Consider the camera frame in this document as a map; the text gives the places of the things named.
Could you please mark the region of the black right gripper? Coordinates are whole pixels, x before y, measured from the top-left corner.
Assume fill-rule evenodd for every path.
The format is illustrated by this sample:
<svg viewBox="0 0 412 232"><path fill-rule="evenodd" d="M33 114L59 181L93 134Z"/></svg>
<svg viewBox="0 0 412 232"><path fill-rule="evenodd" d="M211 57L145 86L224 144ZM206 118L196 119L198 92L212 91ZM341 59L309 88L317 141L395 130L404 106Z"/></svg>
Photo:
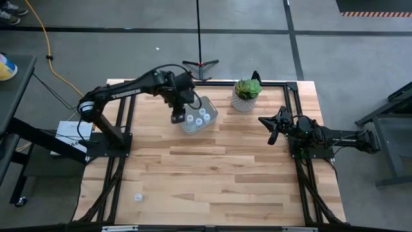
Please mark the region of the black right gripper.
<svg viewBox="0 0 412 232"><path fill-rule="evenodd" d="M285 106L281 106L278 113L271 117L258 117L258 121L264 125L267 130L273 130L268 139L269 145L274 145L279 135L279 131L283 135L292 135L295 131L295 124L292 114L287 112Z"/></svg>

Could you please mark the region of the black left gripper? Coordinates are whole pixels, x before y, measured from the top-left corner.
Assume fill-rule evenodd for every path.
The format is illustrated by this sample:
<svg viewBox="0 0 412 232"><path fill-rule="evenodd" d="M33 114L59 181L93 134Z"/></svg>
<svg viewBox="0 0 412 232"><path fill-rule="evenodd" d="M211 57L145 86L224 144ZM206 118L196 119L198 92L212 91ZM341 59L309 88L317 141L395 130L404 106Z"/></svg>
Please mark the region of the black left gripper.
<svg viewBox="0 0 412 232"><path fill-rule="evenodd" d="M185 122L185 105L194 102L195 84L190 73L183 72L175 75L173 72L165 72L167 88L165 103L174 108L171 114L173 124Z"/></svg>

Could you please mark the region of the clear plastic basket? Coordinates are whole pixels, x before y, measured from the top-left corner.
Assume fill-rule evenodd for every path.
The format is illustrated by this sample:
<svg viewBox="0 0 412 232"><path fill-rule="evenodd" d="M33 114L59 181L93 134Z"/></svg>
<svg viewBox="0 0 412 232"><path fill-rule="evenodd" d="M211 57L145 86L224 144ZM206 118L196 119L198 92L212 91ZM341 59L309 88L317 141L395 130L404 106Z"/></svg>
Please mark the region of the clear plastic basket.
<svg viewBox="0 0 412 232"><path fill-rule="evenodd" d="M199 103L201 103L201 107L198 109L193 109L188 105L185 107L185 121L180 123L180 127L188 135L204 130L207 126L212 125L218 117L218 111L208 97L200 97L200 99L195 100L194 105L198 106Z"/></svg>

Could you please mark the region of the green succulent in white pot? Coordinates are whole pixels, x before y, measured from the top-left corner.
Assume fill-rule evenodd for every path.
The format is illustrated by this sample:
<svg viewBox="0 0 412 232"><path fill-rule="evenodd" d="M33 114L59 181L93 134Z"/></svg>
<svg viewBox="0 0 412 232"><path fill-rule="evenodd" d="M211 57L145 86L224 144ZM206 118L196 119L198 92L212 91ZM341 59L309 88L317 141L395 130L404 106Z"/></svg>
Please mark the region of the green succulent in white pot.
<svg viewBox="0 0 412 232"><path fill-rule="evenodd" d="M258 80L240 80L234 85L231 104L239 112L251 111L261 91L262 87Z"/></svg>

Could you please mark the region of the black tripod stand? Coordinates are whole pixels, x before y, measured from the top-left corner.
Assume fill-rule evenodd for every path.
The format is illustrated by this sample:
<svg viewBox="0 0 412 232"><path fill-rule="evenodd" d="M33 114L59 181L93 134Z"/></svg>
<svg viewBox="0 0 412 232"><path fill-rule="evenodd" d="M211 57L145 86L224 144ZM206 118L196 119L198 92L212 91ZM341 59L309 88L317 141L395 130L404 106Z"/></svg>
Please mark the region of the black tripod stand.
<svg viewBox="0 0 412 232"><path fill-rule="evenodd" d="M200 4L199 0L196 1L196 26L197 26L197 37L198 37L198 62L192 61L182 61L182 64L190 64L198 68L198 80L208 81L210 77L204 76L204 68L208 65L218 64L220 61L218 59L203 62L202 60L202 49L201 49L201 28L200 28Z"/></svg>

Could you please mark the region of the white paper box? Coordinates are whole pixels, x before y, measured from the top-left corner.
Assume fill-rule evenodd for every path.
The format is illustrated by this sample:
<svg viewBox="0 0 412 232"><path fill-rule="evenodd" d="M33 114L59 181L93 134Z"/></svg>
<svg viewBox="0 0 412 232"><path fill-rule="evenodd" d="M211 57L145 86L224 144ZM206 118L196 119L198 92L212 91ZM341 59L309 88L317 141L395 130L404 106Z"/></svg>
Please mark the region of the white paper box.
<svg viewBox="0 0 412 232"><path fill-rule="evenodd" d="M79 144L82 137L78 134L77 130L80 131L80 134L85 140L88 140L93 130L93 124L88 122L60 121L57 132L55 133L55 138L78 150L87 152L87 148Z"/></svg>

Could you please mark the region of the black metal cart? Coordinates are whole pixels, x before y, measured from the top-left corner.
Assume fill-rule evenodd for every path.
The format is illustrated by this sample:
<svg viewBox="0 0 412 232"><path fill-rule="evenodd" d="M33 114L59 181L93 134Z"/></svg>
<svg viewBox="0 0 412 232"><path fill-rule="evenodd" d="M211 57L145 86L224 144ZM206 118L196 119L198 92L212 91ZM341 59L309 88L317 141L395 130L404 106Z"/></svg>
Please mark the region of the black metal cart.
<svg viewBox="0 0 412 232"><path fill-rule="evenodd" d="M372 123L391 177L375 183L377 188L412 183L404 164L412 163L412 82L393 92L387 103L355 121L358 127Z"/></svg>

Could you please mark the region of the black mat with hazard stripe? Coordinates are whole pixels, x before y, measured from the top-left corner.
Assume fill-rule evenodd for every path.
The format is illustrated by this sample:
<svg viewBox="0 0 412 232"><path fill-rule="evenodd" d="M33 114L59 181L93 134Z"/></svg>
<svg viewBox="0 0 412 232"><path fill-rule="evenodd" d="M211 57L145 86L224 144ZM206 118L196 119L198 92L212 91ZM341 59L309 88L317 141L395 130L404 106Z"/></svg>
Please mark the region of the black mat with hazard stripe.
<svg viewBox="0 0 412 232"><path fill-rule="evenodd" d="M412 0L335 0L344 17L412 18Z"/></svg>

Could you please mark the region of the black side table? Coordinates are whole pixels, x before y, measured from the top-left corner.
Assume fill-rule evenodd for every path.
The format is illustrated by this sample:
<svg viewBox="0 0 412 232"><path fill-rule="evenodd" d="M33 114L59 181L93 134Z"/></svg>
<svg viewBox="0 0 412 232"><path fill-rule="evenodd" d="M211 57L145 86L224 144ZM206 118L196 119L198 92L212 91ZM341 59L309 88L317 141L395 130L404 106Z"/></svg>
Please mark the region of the black side table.
<svg viewBox="0 0 412 232"><path fill-rule="evenodd" d="M83 165L87 164L86 153L55 138L48 131L35 128L15 117L19 103L26 87L33 75L37 58L32 55L16 55L17 64L23 67L17 69L16 75L7 81L0 81L0 185L3 183L10 163L22 166L17 179L10 203L19 208L27 203L22 196L27 176L24 174L30 159L29 154L16 151L21 139L27 140L32 145L41 146L54 151L63 157L75 160Z"/></svg>

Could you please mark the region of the yellow and blue container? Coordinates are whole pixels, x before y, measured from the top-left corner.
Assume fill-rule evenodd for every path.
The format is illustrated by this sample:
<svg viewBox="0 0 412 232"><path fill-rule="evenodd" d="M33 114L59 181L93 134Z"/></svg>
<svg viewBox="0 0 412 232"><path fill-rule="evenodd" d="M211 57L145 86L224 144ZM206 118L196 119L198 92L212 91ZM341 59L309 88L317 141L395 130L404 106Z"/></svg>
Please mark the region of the yellow and blue container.
<svg viewBox="0 0 412 232"><path fill-rule="evenodd" d="M0 53L0 81L13 78L18 72L18 67Z"/></svg>

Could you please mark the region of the person's shoe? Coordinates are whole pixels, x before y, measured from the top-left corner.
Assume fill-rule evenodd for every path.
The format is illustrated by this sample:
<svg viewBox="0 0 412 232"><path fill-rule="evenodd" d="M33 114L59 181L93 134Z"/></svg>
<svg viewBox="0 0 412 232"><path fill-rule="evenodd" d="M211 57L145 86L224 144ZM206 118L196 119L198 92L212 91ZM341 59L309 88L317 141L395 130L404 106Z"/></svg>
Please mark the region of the person's shoe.
<svg viewBox="0 0 412 232"><path fill-rule="evenodd" d="M11 15L24 16L28 10L11 3L9 0L0 0L0 10Z"/></svg>
<svg viewBox="0 0 412 232"><path fill-rule="evenodd" d="M21 19L19 17L0 10L0 24L17 25L20 22Z"/></svg>

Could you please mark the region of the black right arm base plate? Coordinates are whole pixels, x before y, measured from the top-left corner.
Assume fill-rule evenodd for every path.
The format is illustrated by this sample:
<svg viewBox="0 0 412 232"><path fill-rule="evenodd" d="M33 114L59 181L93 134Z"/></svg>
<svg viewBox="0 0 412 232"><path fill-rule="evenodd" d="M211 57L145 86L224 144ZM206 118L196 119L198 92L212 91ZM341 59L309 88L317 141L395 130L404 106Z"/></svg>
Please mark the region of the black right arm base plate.
<svg viewBox="0 0 412 232"><path fill-rule="evenodd" d="M288 144L293 159L333 159L335 156L323 140L314 139L312 136L303 139L288 137Z"/></svg>

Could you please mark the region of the black aluminium table frame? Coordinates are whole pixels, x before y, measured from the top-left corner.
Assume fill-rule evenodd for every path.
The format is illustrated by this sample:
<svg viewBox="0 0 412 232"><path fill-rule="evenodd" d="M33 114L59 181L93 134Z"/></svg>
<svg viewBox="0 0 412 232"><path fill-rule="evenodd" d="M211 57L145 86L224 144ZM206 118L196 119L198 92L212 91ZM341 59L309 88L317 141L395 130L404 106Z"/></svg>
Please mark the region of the black aluminium table frame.
<svg viewBox="0 0 412 232"><path fill-rule="evenodd" d="M99 157L86 166L74 221L85 231L135 225L137 232L281 231L320 227L323 209L335 220L344 211L333 167L300 161L288 141L270 146L258 121L281 106L321 120L312 81L264 81L254 109L231 105L233 82L201 82L197 91L218 111L216 121L192 135L169 122L160 97L114 101L105 114L133 134L123 159ZM134 194L144 196L142 202Z"/></svg>

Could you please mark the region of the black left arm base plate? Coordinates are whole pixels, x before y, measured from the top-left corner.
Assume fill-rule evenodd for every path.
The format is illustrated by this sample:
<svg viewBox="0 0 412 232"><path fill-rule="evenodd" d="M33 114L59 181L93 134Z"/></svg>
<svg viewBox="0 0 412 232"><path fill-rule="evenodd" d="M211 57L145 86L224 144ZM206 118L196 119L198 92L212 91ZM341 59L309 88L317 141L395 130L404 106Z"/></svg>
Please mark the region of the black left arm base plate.
<svg viewBox="0 0 412 232"><path fill-rule="evenodd" d="M92 133L86 141L86 155L89 157L126 158L131 153L132 133L123 133L124 143L120 146L110 145L103 133Z"/></svg>

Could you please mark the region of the white frame label strip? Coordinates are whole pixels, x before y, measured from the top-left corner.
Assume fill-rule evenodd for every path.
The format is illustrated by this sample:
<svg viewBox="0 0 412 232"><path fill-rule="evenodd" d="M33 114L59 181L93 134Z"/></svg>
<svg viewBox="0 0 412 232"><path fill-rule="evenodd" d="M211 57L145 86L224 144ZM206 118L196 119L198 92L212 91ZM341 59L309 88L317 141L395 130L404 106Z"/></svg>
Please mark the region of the white frame label strip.
<svg viewBox="0 0 412 232"><path fill-rule="evenodd" d="M282 232L319 232L316 227L294 227L294 226L287 226L282 227Z"/></svg>
<svg viewBox="0 0 412 232"><path fill-rule="evenodd" d="M138 226L128 225L128 226L104 226L101 232L137 232Z"/></svg>

